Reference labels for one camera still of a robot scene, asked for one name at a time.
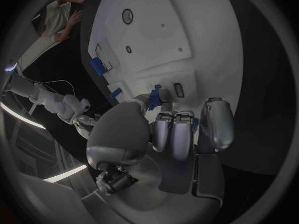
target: shirt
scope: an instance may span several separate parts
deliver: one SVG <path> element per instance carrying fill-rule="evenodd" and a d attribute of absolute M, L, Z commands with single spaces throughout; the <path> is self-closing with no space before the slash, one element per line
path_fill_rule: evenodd
<path fill-rule="evenodd" d="M 41 36 L 43 43 L 54 43 L 54 35 L 63 30 L 70 19 L 70 10 L 70 2 L 58 6 L 58 2 L 54 1 L 47 6 L 46 30 Z"/>

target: person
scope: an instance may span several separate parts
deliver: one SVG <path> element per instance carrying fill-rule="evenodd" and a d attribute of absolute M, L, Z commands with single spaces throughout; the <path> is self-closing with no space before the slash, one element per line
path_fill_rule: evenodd
<path fill-rule="evenodd" d="M 77 3 L 83 5 L 85 0 L 56 0 L 46 8 L 46 19 L 42 24 L 41 40 L 45 44 L 66 40 L 72 33 L 73 27 L 82 19 L 82 11 L 72 11 Z"/>

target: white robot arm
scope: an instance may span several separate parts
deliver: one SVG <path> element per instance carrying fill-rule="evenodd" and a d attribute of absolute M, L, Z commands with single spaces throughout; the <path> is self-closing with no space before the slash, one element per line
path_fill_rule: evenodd
<path fill-rule="evenodd" d="M 87 99 L 79 101 L 73 95 L 61 95 L 48 91 L 45 86 L 39 83 L 32 83 L 26 78 L 13 73 L 4 91 L 11 91 L 17 95 L 29 98 L 38 105 L 44 105 L 46 110 L 56 113 L 58 117 L 68 124 L 74 124 L 77 131 L 86 139 L 98 118 L 90 118 L 83 115 L 90 108 Z"/>

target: person's arm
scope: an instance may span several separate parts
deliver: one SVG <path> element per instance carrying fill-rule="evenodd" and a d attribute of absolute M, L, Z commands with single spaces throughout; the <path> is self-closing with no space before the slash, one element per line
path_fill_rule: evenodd
<path fill-rule="evenodd" d="M 79 4 L 84 4 L 85 0 L 57 0 L 58 6 L 63 5 L 64 3 L 67 2 L 73 2 L 73 3 L 79 3 Z"/>
<path fill-rule="evenodd" d="M 82 19 L 82 11 L 74 12 L 62 33 L 54 35 L 54 42 L 65 41 L 71 34 L 73 26 Z"/>

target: circular hole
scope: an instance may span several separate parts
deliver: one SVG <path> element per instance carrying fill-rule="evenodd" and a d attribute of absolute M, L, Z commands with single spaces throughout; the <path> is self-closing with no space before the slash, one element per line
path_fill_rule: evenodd
<path fill-rule="evenodd" d="M 127 50 L 128 53 L 132 52 L 132 50 L 131 50 L 131 48 L 129 46 L 126 47 L 126 50 Z"/>
<path fill-rule="evenodd" d="M 123 21 L 125 24 L 129 25 L 133 21 L 133 13 L 130 9 L 125 9 L 122 14 Z"/>

